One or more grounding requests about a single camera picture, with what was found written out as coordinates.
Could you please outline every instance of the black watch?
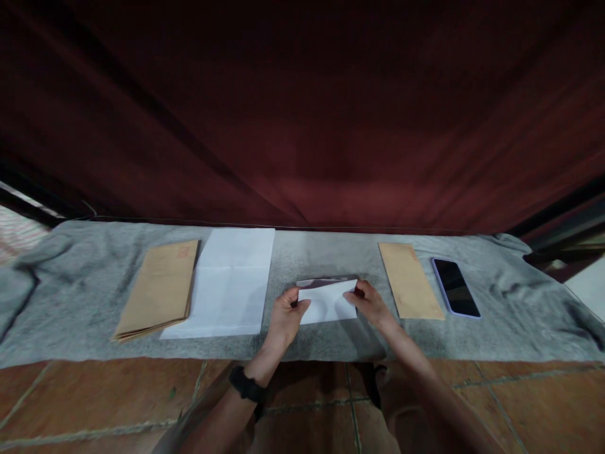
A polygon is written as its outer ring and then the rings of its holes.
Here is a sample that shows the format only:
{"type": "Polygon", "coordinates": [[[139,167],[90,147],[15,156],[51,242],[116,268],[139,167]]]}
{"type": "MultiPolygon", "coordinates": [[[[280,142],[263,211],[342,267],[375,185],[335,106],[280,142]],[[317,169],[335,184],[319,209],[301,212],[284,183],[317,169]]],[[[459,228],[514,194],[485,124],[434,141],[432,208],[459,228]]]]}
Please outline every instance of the black watch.
{"type": "Polygon", "coordinates": [[[243,366],[236,366],[229,374],[229,382],[237,389],[242,399],[248,399],[257,404],[262,404],[267,397],[267,389],[261,388],[253,378],[244,374],[243,366]]]}

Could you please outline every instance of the white paper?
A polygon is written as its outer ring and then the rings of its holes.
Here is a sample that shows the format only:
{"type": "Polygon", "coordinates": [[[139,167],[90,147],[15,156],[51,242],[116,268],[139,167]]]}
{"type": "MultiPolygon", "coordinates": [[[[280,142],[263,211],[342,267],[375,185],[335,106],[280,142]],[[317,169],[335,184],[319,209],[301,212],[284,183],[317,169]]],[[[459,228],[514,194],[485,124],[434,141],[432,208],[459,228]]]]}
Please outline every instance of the white paper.
{"type": "Polygon", "coordinates": [[[302,316],[301,325],[356,318],[355,306],[342,296],[344,292],[353,291],[356,284],[357,280],[354,279],[353,281],[299,290],[299,301],[311,300],[311,305],[302,316]]]}
{"type": "Polygon", "coordinates": [[[160,339],[260,333],[275,229],[214,229],[195,266],[191,310],[160,339]]]}

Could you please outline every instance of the floor tile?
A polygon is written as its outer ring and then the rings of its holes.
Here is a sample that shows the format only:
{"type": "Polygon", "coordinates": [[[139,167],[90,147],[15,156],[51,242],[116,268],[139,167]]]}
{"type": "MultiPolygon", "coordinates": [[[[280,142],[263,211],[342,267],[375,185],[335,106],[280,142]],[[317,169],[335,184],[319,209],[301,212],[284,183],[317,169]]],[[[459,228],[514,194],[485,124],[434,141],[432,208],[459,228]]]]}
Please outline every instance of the floor tile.
{"type": "Polygon", "coordinates": [[[357,453],[351,406],[269,413],[256,424],[251,452],[357,453]]]}
{"type": "MultiPolygon", "coordinates": [[[[450,359],[431,359],[433,367],[439,372],[448,385],[464,385],[465,383],[480,383],[483,381],[481,373],[474,361],[455,361],[450,359]]],[[[381,362],[390,368],[399,368],[396,361],[381,362]]],[[[349,377],[351,380],[351,396],[354,399],[367,397],[367,388],[364,384],[369,375],[374,373],[372,363],[350,363],[349,377]]]]}
{"type": "Polygon", "coordinates": [[[0,421],[10,413],[46,364],[42,361],[0,370],[0,421]]]}
{"type": "Polygon", "coordinates": [[[469,387],[456,390],[462,400],[481,419],[507,453],[523,453],[514,433],[507,424],[504,414],[487,387],[469,387]]]}
{"type": "Polygon", "coordinates": [[[430,363],[448,385],[464,385],[483,381],[474,361],[431,359],[430,363]]]}
{"type": "Polygon", "coordinates": [[[356,402],[355,415],[363,453],[399,452],[397,441],[386,427],[383,413],[371,402],[356,402]]]}
{"type": "Polygon", "coordinates": [[[228,380],[236,364],[239,363],[230,359],[207,359],[197,395],[202,395],[217,380],[228,380]]]}
{"type": "MultiPolygon", "coordinates": [[[[385,363],[389,367],[398,367],[395,362],[385,363]]],[[[351,381],[351,396],[353,399],[368,397],[367,387],[372,386],[374,365],[372,363],[349,363],[349,378],[351,381]]]]}
{"type": "Polygon", "coordinates": [[[281,363],[269,385],[267,408],[311,405],[349,399],[344,363],[293,361],[281,363]]]}
{"type": "Polygon", "coordinates": [[[121,359],[53,362],[1,439],[176,419],[191,404],[202,362],[121,359]]]}
{"type": "Polygon", "coordinates": [[[605,373],[492,385],[530,453],[605,452],[605,373]]]}
{"type": "Polygon", "coordinates": [[[491,362],[481,361],[479,367],[486,380],[496,380],[503,377],[518,377],[537,372],[549,372],[554,370],[569,370],[590,367],[595,363],[570,363],[566,361],[548,361],[547,363],[525,363],[525,362],[491,362]]]}
{"type": "Polygon", "coordinates": [[[22,454],[106,454],[128,453],[149,454],[158,443],[164,431],[145,432],[132,435],[107,436],[99,439],[53,443],[49,445],[13,448],[5,453],[22,454]]]}

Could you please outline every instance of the red fabric backdrop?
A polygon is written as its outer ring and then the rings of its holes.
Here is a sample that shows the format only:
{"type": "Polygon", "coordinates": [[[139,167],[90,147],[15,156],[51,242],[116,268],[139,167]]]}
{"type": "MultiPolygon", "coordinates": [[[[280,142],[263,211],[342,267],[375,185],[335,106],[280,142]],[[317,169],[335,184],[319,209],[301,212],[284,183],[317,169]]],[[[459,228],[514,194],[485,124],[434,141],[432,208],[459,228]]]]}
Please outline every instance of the red fabric backdrop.
{"type": "Polygon", "coordinates": [[[1,134],[99,214],[494,233],[605,172],[599,3],[68,3],[156,104],[8,2],[1,134]]]}

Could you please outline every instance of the brown envelope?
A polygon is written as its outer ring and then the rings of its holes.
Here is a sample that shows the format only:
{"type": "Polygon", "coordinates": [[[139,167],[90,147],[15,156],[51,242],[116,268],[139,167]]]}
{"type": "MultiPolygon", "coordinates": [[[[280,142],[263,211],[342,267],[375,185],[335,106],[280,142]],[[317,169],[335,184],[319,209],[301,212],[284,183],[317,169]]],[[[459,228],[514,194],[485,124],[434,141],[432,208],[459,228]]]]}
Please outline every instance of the brown envelope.
{"type": "Polygon", "coordinates": [[[412,245],[378,243],[400,318],[445,320],[412,245]]]}
{"type": "Polygon", "coordinates": [[[113,341],[129,341],[189,316],[198,245],[195,240],[147,251],[113,341]]]}

